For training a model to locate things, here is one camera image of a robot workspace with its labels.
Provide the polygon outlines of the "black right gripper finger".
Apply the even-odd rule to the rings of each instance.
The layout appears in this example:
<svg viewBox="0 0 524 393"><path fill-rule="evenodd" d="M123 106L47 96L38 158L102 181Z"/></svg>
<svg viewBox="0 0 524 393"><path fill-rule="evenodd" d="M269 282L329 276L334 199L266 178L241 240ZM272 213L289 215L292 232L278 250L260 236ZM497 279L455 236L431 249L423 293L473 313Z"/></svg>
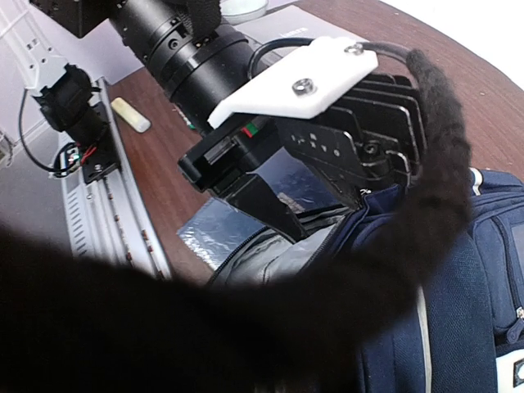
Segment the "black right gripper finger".
<svg viewBox="0 0 524 393"><path fill-rule="evenodd" d="M324 376L404 314L422 277L380 235L313 274L211 291L1 232L1 386L12 392L248 392Z"/></svg>

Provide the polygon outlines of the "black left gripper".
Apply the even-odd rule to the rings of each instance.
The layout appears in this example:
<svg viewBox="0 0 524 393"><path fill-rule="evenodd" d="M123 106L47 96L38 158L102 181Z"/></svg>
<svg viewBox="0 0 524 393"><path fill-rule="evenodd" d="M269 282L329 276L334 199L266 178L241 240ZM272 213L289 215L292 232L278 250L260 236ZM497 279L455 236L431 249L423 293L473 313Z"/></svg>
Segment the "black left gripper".
<svg viewBox="0 0 524 393"><path fill-rule="evenodd" d="M220 193L234 181L227 189L229 205L288 241L299 242L307 237L307 232L296 214L258 174L246 174L259 168L282 145L341 204L360 206L364 172L353 138L339 129L308 120L279 118L277 129L275 120L267 116L232 116L179 159L178 167L200 193Z"/></svg>

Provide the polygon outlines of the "dark blue notebook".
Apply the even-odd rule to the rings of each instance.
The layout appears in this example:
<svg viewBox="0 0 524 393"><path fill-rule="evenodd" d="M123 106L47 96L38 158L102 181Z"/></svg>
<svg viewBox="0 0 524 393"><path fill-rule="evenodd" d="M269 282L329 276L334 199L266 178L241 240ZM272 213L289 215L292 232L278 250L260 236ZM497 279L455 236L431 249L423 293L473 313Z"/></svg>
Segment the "dark blue notebook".
<svg viewBox="0 0 524 393"><path fill-rule="evenodd" d="M351 211L284 150L249 176L239 206L213 197L178 232L215 281L297 271Z"/></svg>

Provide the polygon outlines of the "grey hardcover book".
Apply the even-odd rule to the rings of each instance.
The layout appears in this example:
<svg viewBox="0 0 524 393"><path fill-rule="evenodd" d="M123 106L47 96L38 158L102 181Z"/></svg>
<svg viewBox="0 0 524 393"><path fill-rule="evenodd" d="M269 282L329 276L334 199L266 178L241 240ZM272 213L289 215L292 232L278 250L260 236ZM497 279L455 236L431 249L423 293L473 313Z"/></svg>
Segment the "grey hardcover book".
<svg viewBox="0 0 524 393"><path fill-rule="evenodd" d="M299 1L269 10L264 16L236 25L251 48L280 38L348 37L364 42L365 36L347 20L347 9L334 2Z"/></svg>

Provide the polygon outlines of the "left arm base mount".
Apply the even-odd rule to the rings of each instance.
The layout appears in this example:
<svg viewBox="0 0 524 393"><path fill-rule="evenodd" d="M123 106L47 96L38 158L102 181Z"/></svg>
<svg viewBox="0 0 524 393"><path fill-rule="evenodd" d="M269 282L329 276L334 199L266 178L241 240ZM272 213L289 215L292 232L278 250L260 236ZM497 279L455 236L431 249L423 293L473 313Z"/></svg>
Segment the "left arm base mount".
<svg viewBox="0 0 524 393"><path fill-rule="evenodd" d="M57 162L50 167L31 157L38 167L58 178L79 168L86 184L101 180L120 167L107 110L102 102L90 103L100 91L87 73L75 65L66 65L57 82L41 90L34 99L40 111L54 130L72 139L65 149L78 148L79 158L67 161L62 169Z"/></svg>

